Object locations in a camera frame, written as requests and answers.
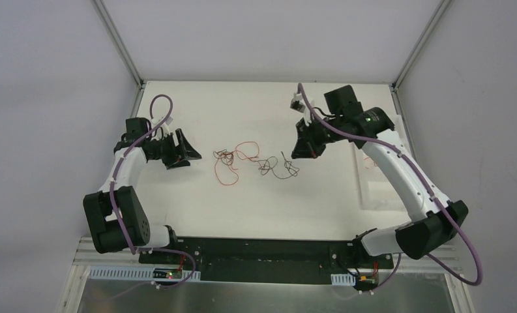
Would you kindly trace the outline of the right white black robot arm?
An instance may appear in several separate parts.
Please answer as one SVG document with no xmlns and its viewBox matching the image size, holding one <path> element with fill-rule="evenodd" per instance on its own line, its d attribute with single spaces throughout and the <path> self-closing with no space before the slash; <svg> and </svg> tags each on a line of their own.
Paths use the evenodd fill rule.
<svg viewBox="0 0 517 313">
<path fill-rule="evenodd" d="M 290 107 L 303 116 L 295 125 L 297 141 L 291 157 L 315 159 L 331 143 L 353 144 L 377 164 L 409 217 L 404 224 L 358 235 L 351 253 L 355 264 L 368 267 L 378 256 L 394 253 L 418 260 L 462 234 L 467 205 L 451 200 L 427 177 L 382 108 L 364 109 L 351 85 L 329 91 L 324 98 L 330 112 L 326 116 L 316 111 L 303 85 L 298 84 Z"/>
</svg>

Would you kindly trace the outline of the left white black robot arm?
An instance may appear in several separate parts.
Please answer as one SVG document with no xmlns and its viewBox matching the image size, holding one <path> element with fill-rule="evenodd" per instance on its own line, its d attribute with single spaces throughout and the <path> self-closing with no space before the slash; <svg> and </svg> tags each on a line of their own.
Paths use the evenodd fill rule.
<svg viewBox="0 0 517 313">
<path fill-rule="evenodd" d="M 151 222 L 136 194 L 143 168 L 159 160 L 167 169 L 189 166 L 201 155 L 187 142 L 183 131 L 151 137 L 151 122 L 143 117 L 126 120 L 126 132 L 114 148 L 114 165 L 107 181 L 92 194 L 85 195 L 83 208 L 97 252 L 119 252 L 126 248 L 156 248 L 164 263 L 176 262 L 181 247 L 174 242 L 171 226 Z"/>
</svg>

